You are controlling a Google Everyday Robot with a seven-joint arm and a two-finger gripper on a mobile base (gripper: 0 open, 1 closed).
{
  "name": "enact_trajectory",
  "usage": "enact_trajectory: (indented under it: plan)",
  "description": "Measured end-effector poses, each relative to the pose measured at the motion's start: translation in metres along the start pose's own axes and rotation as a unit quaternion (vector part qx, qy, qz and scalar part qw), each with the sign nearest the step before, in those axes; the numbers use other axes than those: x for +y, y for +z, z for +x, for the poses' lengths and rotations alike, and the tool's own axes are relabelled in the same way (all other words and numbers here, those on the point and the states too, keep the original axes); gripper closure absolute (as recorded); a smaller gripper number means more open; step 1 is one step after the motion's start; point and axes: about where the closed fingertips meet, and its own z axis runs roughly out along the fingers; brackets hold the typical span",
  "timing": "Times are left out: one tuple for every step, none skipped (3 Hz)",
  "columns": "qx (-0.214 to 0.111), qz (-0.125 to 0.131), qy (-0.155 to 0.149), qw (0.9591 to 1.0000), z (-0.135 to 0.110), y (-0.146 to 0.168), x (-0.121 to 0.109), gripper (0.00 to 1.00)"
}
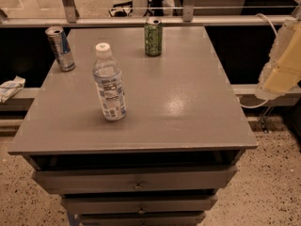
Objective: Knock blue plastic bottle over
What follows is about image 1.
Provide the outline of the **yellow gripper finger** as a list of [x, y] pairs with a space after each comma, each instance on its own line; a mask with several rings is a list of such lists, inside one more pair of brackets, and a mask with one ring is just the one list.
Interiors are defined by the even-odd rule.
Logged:
[[270, 51], [268, 71], [263, 73], [262, 88], [285, 94], [301, 79], [301, 23], [285, 22]]

